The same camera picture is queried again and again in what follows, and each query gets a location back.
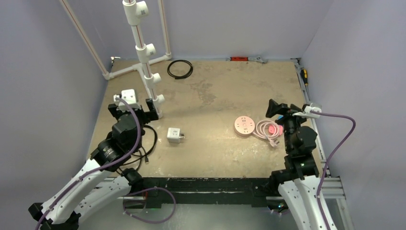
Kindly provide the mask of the white cube socket adapter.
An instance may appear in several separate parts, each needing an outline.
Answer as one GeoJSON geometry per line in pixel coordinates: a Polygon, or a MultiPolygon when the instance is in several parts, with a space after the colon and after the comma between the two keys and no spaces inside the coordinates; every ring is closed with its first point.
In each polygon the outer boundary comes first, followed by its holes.
{"type": "Polygon", "coordinates": [[[169,143],[181,143],[185,135],[180,128],[169,127],[167,131],[167,140],[169,143]]]}

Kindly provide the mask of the coral pink square plug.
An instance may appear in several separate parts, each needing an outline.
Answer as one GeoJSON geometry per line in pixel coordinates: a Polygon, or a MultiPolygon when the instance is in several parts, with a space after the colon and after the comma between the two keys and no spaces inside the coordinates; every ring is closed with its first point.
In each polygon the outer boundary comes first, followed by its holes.
{"type": "Polygon", "coordinates": [[[271,135],[280,135],[282,131],[282,127],[281,126],[275,126],[275,125],[270,125],[268,127],[268,132],[271,135]]]}

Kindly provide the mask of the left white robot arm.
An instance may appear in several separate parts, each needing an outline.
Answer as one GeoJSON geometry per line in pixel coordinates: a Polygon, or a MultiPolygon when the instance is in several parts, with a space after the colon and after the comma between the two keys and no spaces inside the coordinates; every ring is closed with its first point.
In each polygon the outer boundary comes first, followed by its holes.
{"type": "Polygon", "coordinates": [[[106,139],[101,141],[73,178],[50,199],[33,203],[28,211],[37,221],[37,230],[76,230],[98,209],[120,196],[142,192],[142,177],[136,169],[122,174],[99,191],[94,188],[125,164],[142,147],[144,126],[158,120],[152,99],[145,112],[134,96],[116,95],[108,110],[116,119],[106,139]]]}

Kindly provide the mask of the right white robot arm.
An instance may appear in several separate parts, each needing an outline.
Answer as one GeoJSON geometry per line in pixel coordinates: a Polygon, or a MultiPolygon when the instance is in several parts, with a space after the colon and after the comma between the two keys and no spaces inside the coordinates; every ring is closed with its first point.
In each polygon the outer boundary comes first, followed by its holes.
{"type": "Polygon", "coordinates": [[[313,150],[317,132],[303,126],[308,118],[319,118],[321,107],[315,103],[298,107],[269,100],[267,118],[281,117],[275,123],[283,127],[285,168],[273,171],[268,188],[281,195],[300,230],[335,230],[337,226],[321,191],[325,175],[320,175],[313,150]]]}

